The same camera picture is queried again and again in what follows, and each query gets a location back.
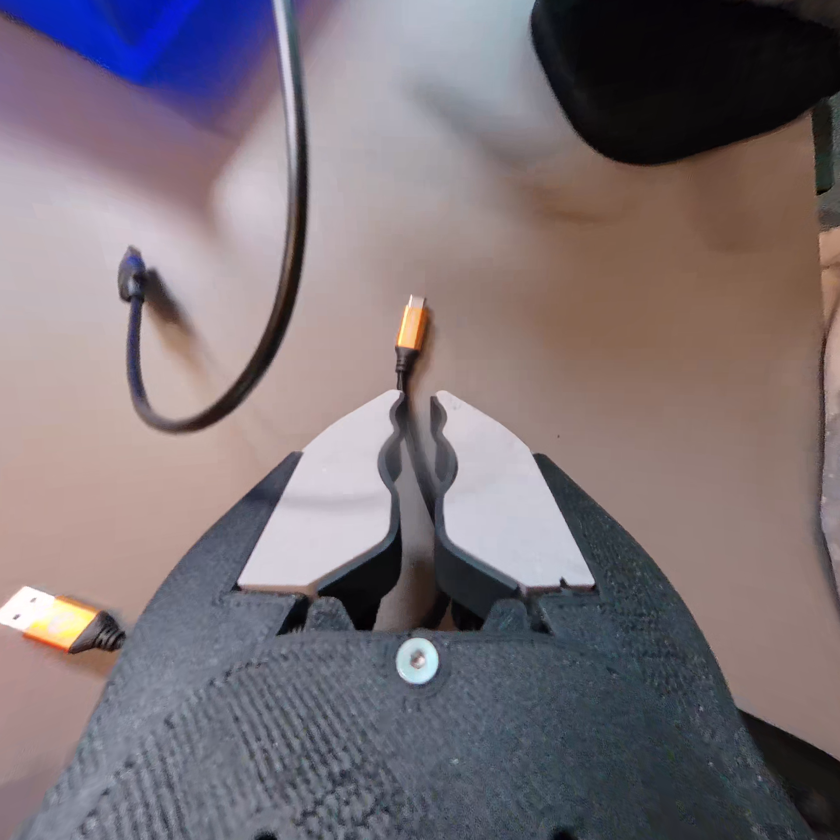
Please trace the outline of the grey speckled cloth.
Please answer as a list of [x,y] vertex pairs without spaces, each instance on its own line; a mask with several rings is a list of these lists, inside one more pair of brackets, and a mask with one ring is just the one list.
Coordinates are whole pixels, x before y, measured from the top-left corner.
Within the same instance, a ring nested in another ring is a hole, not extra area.
[[823,446],[820,525],[835,590],[839,590],[839,226],[820,233]]

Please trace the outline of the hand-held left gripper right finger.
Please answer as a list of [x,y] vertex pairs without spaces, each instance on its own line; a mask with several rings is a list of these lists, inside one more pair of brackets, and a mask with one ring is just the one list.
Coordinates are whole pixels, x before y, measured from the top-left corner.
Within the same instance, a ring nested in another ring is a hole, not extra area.
[[501,601],[593,595],[595,577],[530,447],[448,391],[431,398],[430,426],[435,580],[457,629],[479,629]]

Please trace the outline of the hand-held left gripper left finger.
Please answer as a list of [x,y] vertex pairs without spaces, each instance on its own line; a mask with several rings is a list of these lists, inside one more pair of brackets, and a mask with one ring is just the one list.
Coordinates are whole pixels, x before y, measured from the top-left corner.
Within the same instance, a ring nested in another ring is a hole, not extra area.
[[238,577],[240,590],[331,597],[356,629],[374,628],[402,573],[402,418],[403,392],[386,391],[300,452]]

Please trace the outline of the blue plastic box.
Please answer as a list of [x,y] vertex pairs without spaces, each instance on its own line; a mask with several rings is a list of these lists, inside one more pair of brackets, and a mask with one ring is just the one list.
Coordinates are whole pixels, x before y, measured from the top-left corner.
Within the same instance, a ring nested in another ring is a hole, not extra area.
[[267,1],[2,1],[1,8],[114,76],[184,91],[236,86],[274,31]]

